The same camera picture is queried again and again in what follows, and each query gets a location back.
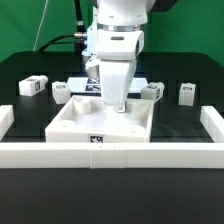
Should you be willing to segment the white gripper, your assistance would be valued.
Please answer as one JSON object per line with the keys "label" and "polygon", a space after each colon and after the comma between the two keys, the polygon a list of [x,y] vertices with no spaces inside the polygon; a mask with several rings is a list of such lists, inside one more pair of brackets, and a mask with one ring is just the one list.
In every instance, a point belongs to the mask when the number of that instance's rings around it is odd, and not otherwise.
{"label": "white gripper", "polygon": [[85,64],[89,77],[99,78],[101,96],[115,111],[125,111],[125,101],[132,83],[137,56],[144,46],[141,30],[115,32],[98,30],[96,53]]}

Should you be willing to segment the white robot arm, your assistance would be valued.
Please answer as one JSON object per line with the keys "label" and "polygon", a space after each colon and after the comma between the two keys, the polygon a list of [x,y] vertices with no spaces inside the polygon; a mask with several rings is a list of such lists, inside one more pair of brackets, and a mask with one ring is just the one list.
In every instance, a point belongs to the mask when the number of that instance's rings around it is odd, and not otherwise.
{"label": "white robot arm", "polygon": [[166,12],[178,0],[92,0],[93,22],[87,31],[85,70],[99,78],[105,104],[125,111],[125,101],[144,48],[141,26],[149,12]]}

